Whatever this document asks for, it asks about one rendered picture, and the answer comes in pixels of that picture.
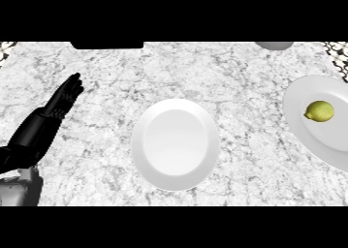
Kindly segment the grey round object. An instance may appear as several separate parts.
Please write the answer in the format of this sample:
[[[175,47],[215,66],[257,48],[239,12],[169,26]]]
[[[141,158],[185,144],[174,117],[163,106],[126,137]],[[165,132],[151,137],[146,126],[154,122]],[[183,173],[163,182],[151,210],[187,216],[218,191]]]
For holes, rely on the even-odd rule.
[[[286,50],[294,45],[294,42],[257,42],[257,45],[268,50]]]

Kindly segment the white oval plate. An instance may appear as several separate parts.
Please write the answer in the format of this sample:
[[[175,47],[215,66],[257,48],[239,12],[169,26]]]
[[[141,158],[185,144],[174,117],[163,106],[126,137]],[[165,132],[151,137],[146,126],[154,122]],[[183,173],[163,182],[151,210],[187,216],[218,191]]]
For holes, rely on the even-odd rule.
[[[220,157],[218,127],[200,104],[168,99],[151,105],[137,121],[131,145],[150,184],[171,192],[194,188]]]

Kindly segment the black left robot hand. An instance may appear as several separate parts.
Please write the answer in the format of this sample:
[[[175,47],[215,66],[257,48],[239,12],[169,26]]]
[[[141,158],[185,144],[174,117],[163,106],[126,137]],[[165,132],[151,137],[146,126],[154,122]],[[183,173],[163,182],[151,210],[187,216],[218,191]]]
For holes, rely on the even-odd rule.
[[[0,146],[0,173],[29,169],[39,163],[82,92],[80,74],[76,73],[57,89],[46,105],[27,116],[8,145]]]

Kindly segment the large white round plate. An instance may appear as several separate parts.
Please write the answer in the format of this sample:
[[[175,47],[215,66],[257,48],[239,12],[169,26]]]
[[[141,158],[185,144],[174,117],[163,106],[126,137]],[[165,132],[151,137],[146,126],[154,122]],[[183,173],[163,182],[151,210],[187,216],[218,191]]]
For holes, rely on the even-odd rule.
[[[333,117],[326,122],[304,116],[316,101],[333,107]],[[283,114],[289,130],[311,153],[348,172],[348,83],[323,76],[296,79],[283,94]]]

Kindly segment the yellow-green lemon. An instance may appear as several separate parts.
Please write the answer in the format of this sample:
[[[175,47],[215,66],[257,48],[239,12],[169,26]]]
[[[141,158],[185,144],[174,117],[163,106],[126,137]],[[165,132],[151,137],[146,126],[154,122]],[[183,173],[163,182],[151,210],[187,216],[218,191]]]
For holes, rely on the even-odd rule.
[[[316,101],[308,105],[304,116],[316,122],[326,122],[333,118],[333,106],[326,101]]]

